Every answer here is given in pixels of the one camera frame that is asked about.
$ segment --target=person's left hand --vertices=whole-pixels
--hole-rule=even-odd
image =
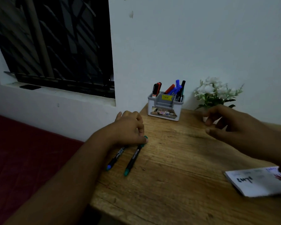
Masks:
[[[107,137],[111,145],[140,145],[148,142],[144,137],[143,119],[137,111],[125,111],[123,115],[119,112],[113,123],[98,132]]]

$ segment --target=window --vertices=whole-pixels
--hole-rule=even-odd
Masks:
[[[0,0],[0,49],[19,82],[115,98],[108,0]]]

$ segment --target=notepad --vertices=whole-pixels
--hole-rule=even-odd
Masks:
[[[278,166],[226,171],[225,176],[246,197],[281,194]]]

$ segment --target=potted plant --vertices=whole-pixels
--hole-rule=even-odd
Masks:
[[[243,92],[243,86],[244,85],[235,90],[233,88],[229,88],[227,83],[222,83],[216,77],[208,77],[205,82],[200,80],[200,86],[195,91],[195,97],[204,103],[200,104],[197,109],[204,108],[207,110],[210,107],[216,106],[218,104],[233,102],[235,101],[235,97]]]

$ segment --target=person's right arm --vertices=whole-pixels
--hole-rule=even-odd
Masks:
[[[210,108],[203,116],[208,117],[205,122],[208,127],[221,117],[215,129],[206,129],[210,136],[252,158],[281,165],[281,132],[271,129],[246,113],[223,105]]]

